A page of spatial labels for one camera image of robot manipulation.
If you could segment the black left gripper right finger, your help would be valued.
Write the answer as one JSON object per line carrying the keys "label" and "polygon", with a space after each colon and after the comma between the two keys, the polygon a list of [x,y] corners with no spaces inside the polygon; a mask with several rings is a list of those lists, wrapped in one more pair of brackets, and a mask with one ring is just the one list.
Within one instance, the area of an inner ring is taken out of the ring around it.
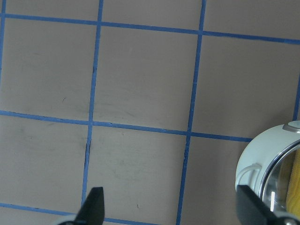
{"label": "black left gripper right finger", "polygon": [[236,188],[236,214],[242,225],[298,225],[300,221],[288,215],[277,216],[247,185]]}

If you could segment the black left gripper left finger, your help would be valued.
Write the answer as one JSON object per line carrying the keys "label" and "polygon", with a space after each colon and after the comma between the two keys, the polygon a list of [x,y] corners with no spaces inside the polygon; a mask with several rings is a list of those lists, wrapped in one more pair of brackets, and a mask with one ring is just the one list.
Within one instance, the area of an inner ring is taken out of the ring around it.
{"label": "black left gripper left finger", "polygon": [[77,213],[75,225],[102,225],[105,218],[104,190],[93,187]]}

